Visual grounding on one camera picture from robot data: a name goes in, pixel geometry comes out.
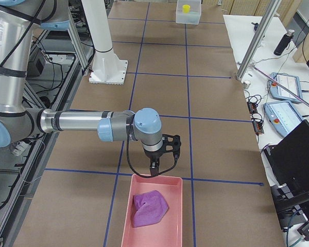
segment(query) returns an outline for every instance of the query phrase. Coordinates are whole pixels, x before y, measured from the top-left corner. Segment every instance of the black monitor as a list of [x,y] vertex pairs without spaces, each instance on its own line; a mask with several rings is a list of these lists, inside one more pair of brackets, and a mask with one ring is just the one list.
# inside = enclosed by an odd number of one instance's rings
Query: black monitor
[[[309,191],[309,122],[304,120],[271,150],[272,170],[294,196]],[[309,220],[309,201],[300,204]]]

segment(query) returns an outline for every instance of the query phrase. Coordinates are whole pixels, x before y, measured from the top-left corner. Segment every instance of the plastic tray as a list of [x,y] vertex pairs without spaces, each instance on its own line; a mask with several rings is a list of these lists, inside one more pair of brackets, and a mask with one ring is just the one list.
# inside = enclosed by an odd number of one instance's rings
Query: plastic tray
[[[182,184],[182,179],[176,177],[132,176],[122,247],[182,247]],[[134,228],[133,196],[152,190],[163,195],[169,209],[159,223]]]

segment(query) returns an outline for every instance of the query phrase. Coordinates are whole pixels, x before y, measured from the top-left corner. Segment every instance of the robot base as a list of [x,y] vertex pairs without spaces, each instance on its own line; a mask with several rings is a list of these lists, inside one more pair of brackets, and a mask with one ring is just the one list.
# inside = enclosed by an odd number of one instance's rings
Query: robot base
[[110,51],[106,54],[96,52],[90,83],[124,84],[128,61],[120,60]]

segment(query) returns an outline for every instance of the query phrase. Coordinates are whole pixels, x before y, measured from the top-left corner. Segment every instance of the purple towel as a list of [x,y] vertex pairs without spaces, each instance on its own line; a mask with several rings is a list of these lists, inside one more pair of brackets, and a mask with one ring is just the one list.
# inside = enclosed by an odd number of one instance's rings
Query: purple towel
[[134,195],[134,227],[157,224],[168,210],[167,202],[159,191]]

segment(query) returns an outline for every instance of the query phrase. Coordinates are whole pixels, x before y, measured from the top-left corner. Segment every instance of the black water bottle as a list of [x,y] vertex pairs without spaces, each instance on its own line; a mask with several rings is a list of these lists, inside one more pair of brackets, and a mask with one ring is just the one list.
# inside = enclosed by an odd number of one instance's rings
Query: black water bottle
[[294,34],[294,30],[292,30],[292,29],[290,29],[287,32],[287,34],[284,34],[284,36],[280,40],[278,46],[274,50],[273,54],[280,56],[283,53],[283,51],[285,50],[285,48],[287,47],[287,45],[290,43],[291,39],[293,38],[293,34]]

